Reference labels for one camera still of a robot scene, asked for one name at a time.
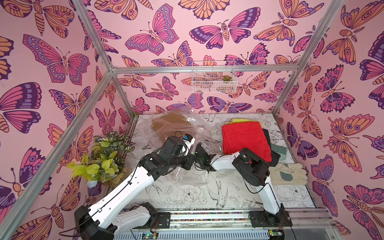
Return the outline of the yellow garment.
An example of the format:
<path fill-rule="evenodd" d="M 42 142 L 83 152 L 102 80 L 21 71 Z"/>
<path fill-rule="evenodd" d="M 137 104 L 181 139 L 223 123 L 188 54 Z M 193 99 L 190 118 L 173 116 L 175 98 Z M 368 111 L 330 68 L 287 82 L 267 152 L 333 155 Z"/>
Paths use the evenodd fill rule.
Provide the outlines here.
<path fill-rule="evenodd" d="M 253 122 L 259 123 L 259 125 L 263 127 L 260 122 L 255 120 L 248 120 L 248 119 L 232 119 L 230 122 L 224 123 L 224 125 L 235 124 L 235 123 L 253 123 Z"/>

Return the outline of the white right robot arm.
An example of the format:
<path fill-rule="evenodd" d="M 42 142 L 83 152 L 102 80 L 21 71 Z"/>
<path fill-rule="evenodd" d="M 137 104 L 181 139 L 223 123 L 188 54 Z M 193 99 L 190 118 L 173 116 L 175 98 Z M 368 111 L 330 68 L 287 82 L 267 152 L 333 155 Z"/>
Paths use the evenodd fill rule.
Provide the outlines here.
<path fill-rule="evenodd" d="M 230 155 L 209 155 L 199 143 L 195 149 L 195 162 L 208 172 L 234 169 L 243 180 L 258 189 L 264 211 L 277 216 L 283 210 L 282 204 L 277 200 L 270 178 L 269 163 L 248 148 Z"/>

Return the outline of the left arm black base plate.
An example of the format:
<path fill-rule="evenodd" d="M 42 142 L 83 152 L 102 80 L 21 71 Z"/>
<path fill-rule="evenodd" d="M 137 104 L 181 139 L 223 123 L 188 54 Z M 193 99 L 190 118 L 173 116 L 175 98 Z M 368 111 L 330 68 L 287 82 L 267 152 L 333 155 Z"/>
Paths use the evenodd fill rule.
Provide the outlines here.
<path fill-rule="evenodd" d="M 153 212 L 139 214 L 134 218 L 133 229 L 168 229 L 170 227 L 171 213 Z"/>

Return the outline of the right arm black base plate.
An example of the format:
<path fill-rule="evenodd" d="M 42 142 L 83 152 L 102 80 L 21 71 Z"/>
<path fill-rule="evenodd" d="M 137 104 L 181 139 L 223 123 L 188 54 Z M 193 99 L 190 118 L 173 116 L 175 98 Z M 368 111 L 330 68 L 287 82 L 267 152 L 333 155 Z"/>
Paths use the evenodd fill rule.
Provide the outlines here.
<path fill-rule="evenodd" d="M 249 219 L 252 227 L 292 227 L 293 223 L 287 211 L 271 214 L 267 211 L 251 211 Z"/>

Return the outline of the brown garment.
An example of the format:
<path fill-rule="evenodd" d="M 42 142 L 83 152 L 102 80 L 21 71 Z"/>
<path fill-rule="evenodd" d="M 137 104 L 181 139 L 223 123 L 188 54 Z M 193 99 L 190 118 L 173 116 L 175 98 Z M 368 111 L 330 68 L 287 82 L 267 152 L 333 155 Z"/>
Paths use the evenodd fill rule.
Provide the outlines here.
<path fill-rule="evenodd" d="M 195 135 L 194 126 L 180 112 L 167 112 L 158 118 L 152 119 L 152 130 L 161 143 L 166 142 L 169 136 L 182 137 L 185 134 Z"/>

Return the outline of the red garment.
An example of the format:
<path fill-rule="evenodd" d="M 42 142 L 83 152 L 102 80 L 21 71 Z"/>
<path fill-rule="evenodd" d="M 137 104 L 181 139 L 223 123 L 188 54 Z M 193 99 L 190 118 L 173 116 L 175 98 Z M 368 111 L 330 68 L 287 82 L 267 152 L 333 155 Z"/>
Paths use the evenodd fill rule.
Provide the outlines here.
<path fill-rule="evenodd" d="M 272 161 L 271 147 L 259 122 L 232 123 L 222 126 L 223 153 L 251 150 L 267 163 Z"/>

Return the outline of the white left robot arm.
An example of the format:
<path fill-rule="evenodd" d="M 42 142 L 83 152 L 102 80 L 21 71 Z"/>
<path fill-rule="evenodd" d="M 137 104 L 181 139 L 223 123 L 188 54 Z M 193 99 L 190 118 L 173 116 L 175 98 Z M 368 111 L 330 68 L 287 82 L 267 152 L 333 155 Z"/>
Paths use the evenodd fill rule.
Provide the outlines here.
<path fill-rule="evenodd" d="M 191 147 L 195 139 L 186 134 L 182 138 L 170 136 L 162 147 L 145 155 L 135 170 L 107 196 L 75 211 L 76 230 L 82 240 L 112 240 L 116 235 L 151 225 L 157 211 L 149 203 L 124 212 L 126 205 L 159 177 L 178 167 L 190 170 L 194 155 Z"/>

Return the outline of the clear plastic vacuum bag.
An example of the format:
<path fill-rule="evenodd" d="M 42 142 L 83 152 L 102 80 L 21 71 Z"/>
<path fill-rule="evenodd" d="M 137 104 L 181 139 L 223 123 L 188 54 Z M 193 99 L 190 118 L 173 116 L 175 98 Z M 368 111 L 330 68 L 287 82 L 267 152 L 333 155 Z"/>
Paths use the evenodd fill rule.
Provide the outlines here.
<path fill-rule="evenodd" d="M 216 172 L 213 163 L 223 155 L 222 143 L 201 115 L 189 110 L 151 115 L 144 130 L 152 151 L 144 167 L 155 181 L 172 175 L 176 183 L 199 186 Z"/>

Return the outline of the dark grey garment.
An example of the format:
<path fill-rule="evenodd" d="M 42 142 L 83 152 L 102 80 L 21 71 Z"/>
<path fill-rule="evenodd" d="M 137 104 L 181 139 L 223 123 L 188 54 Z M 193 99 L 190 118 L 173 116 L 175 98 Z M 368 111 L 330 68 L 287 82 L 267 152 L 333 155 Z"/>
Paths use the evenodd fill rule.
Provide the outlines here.
<path fill-rule="evenodd" d="M 269 131 L 267 129 L 263 129 L 263 132 L 264 132 L 264 135 L 266 137 L 266 140 L 268 142 L 268 145 L 269 145 L 269 148 L 270 148 L 270 151 L 271 151 L 272 161 L 268 162 L 268 165 L 269 165 L 269 167 L 275 167 L 278 164 L 281 155 L 279 153 L 276 153 L 275 151 L 272 150 L 272 144 L 271 144 L 271 140 L 270 140 Z"/>

